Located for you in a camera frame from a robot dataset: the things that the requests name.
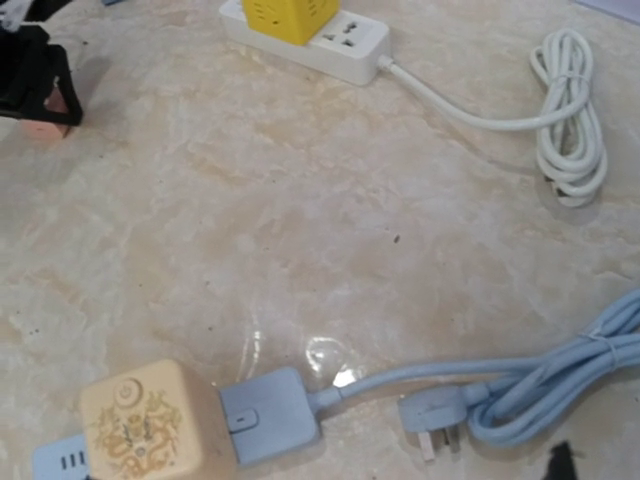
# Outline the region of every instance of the marble surface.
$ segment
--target marble surface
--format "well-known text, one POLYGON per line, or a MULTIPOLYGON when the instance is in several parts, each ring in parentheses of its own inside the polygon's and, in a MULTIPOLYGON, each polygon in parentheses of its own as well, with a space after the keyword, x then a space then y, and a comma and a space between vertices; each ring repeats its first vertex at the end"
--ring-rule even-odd
MULTIPOLYGON (((65 141, 0 124, 2 478, 79 431, 83 385, 175 357, 219 385, 283 365, 316 389, 405 362, 540 352, 640 284, 640 30, 567 0, 346 0, 396 57, 483 115, 542 93, 529 50, 571 26, 597 60, 612 159, 597 203, 558 207, 533 134, 451 123, 388 78, 355 88, 233 45, 221 0, 78 0, 48 24, 86 121, 65 141)), ((570 439, 585 479, 640 478, 638 372, 522 448, 421 460, 394 395, 242 479, 542 478, 570 439)))

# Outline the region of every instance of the cord strain relief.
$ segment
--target cord strain relief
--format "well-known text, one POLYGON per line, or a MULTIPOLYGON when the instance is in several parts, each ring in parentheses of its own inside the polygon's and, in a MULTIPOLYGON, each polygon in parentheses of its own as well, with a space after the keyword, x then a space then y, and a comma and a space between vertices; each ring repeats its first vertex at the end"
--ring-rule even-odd
POLYGON ((395 63, 396 62, 393 60, 393 58, 387 55, 381 55, 378 59, 378 68, 383 72, 390 72, 391 67, 393 67, 395 63))
POLYGON ((462 387, 462 395, 467 406, 472 407, 488 399, 491 396, 491 389, 486 382, 470 383, 462 387))
POLYGON ((339 403, 342 403, 344 397, 338 387, 329 387, 325 390, 316 393, 310 393, 307 395, 309 398, 309 405, 313 413, 319 413, 323 410, 331 408, 339 403))

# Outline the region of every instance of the gold dragon pattern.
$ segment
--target gold dragon pattern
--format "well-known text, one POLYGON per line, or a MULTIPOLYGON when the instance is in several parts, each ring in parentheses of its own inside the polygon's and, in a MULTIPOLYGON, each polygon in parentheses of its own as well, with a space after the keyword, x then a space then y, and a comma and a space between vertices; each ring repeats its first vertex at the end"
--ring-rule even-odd
POLYGON ((119 478, 139 479, 173 465, 182 416, 164 396, 150 392, 141 407, 122 416, 115 407, 102 409, 96 448, 106 453, 119 478))

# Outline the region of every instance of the power socket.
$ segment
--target power socket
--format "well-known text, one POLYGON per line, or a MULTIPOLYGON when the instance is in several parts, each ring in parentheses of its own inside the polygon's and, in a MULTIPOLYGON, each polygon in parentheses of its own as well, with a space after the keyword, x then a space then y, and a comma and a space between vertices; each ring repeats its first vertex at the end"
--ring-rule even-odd
POLYGON ((391 56, 389 27, 355 13, 339 11, 304 46, 292 45, 249 28, 240 0, 228 0, 220 15, 231 40, 278 55, 354 85, 378 74, 378 59, 391 56))
POLYGON ((88 480, 89 459, 84 435, 58 440, 33 452, 33 480, 88 480))

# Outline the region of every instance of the black object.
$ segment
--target black object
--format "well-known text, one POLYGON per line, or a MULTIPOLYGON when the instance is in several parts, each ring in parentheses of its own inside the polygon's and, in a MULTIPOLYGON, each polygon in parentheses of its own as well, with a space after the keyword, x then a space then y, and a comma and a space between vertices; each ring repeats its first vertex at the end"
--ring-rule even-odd
MULTIPOLYGON (((0 5, 8 0, 0 0, 0 5)), ((27 12, 27 22, 45 22, 73 0, 34 0, 27 12)))
POLYGON ((578 480, 573 464, 573 452, 568 442, 551 449, 551 460, 544 480, 578 480))
POLYGON ((49 45, 49 34, 37 25, 15 34, 0 32, 0 116, 77 126, 82 107, 73 88, 67 52, 49 45), (47 110, 57 88, 67 113, 47 110))

